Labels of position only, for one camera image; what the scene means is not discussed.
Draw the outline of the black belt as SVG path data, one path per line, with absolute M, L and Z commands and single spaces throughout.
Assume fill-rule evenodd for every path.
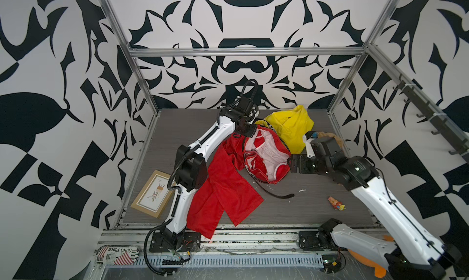
M 258 127 L 253 137 L 243 142 L 242 154 L 244 166 L 260 187 L 277 199 L 292 199 L 294 194 L 275 194 L 271 185 L 278 184 L 290 172 L 289 159 L 291 152 L 280 137 L 266 127 Z

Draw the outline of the red trousers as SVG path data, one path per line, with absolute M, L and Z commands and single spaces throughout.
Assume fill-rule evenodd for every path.
M 247 170 L 262 184 L 277 184 L 289 172 L 291 153 L 280 137 L 258 126 L 253 137 L 232 134 L 218 147 L 208 178 L 191 203 L 187 227 L 211 238 L 223 214 L 237 226 L 264 201 L 241 174 Z

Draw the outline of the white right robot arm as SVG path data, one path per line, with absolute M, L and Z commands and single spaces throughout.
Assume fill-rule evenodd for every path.
M 306 152 L 289 158 L 291 172 L 331 178 L 358 198 L 393 237 L 389 242 L 356 231 L 331 218 L 316 234 L 313 247 L 344 248 L 382 267 L 395 280 L 442 280 L 462 255 L 441 242 L 413 217 L 385 183 L 384 176 L 364 157 L 345 156 L 333 137 L 304 135 Z

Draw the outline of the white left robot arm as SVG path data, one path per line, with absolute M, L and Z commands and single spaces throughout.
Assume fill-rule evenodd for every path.
M 145 240 L 145 251 L 177 251 L 183 247 L 184 231 L 190 206 L 198 189 L 208 178 L 207 160 L 218 146 L 233 133 L 252 137 L 256 131 L 256 105 L 223 107 L 216 122 L 198 140 L 177 150 L 175 167 L 167 184 L 175 196 L 166 221 L 152 229 Z

